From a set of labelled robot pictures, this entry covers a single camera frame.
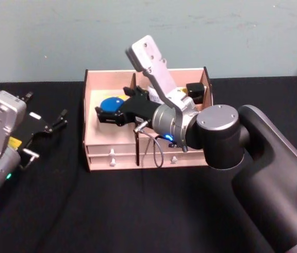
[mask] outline light blue wall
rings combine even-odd
[[[131,69],[124,49],[146,34],[170,68],[297,75],[297,0],[0,0],[0,82]]]

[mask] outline black table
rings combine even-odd
[[[297,77],[214,79],[214,103],[260,108],[297,148]],[[0,252],[272,252],[235,199],[234,170],[208,167],[89,173],[82,152],[82,82],[0,84],[33,91],[28,110],[60,138],[0,191]]]

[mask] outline blue led light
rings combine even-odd
[[[169,134],[165,134],[165,138],[168,139],[169,141],[173,141],[173,137],[170,136]]]

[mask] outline cable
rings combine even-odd
[[[147,150],[149,149],[149,145],[150,145],[150,142],[151,142],[151,139],[153,140],[153,160],[154,160],[154,164],[156,165],[157,168],[161,168],[164,164],[164,152],[159,144],[159,142],[157,141],[156,138],[153,138],[152,135],[146,133],[144,130],[139,130],[140,133],[143,133],[144,135],[148,136],[150,139],[148,141],[148,144],[146,146],[146,150],[145,150],[145,155],[147,153]],[[157,160],[156,160],[156,157],[155,157],[155,144],[158,146],[158,149],[160,151],[160,154],[161,154],[161,164],[158,165],[157,164]]]

